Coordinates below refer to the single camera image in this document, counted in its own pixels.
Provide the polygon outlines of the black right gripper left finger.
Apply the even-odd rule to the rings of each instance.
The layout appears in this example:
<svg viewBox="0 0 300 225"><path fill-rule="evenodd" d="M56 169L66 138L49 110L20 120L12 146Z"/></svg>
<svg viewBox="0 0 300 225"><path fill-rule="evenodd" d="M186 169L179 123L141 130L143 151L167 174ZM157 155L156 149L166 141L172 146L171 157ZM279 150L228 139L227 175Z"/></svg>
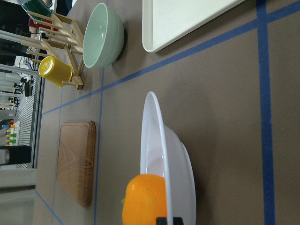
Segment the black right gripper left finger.
<svg viewBox="0 0 300 225"><path fill-rule="evenodd" d="M168 225L166 217L157 217L156 225Z"/></svg>

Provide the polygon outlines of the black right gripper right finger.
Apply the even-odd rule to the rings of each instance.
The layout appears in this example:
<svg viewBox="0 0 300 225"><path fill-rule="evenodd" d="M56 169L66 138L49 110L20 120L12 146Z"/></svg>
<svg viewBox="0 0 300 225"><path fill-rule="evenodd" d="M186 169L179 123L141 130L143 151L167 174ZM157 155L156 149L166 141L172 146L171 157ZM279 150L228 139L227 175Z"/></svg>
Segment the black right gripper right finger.
<svg viewBox="0 0 300 225"><path fill-rule="evenodd" d="M173 217L173 225L183 225L183 219L181 217Z"/></svg>

